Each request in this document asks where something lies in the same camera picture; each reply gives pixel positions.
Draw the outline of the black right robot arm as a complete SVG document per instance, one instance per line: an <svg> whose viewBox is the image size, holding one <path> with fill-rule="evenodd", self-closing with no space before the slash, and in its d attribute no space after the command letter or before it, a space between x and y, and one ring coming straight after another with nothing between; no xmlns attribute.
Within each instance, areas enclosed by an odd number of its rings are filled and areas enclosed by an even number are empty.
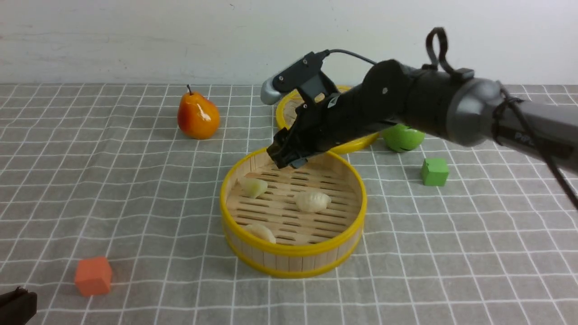
<svg viewBox="0 0 578 325"><path fill-rule="evenodd" d="M464 147L486 140L541 159L533 140L505 99L496 81L453 80L450 74L408 67L396 60L370 68L362 83L338 93L320 64L293 64L262 85L261 101L278 103L301 91L305 107L288 130L280 130L267 152L279 168L299 168L307 159L341 144L405 124Z"/></svg>

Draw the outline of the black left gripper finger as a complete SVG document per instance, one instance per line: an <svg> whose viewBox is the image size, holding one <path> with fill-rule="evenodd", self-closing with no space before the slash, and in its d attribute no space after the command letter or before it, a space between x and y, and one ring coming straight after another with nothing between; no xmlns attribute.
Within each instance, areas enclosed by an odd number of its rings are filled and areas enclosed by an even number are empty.
<svg viewBox="0 0 578 325"><path fill-rule="evenodd" d="M0 295L0 323L25 325L37 314L37 294L17 287Z"/></svg>

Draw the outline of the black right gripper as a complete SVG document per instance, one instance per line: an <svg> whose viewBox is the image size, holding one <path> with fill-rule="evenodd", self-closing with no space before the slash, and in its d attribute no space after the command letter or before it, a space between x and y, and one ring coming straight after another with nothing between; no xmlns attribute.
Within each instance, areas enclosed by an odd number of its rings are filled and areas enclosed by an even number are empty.
<svg viewBox="0 0 578 325"><path fill-rule="evenodd" d="M324 85L296 89L305 103L266 149L278 169L301 168L312 156L392 127L402 111L400 83L361 83L344 93Z"/></svg>

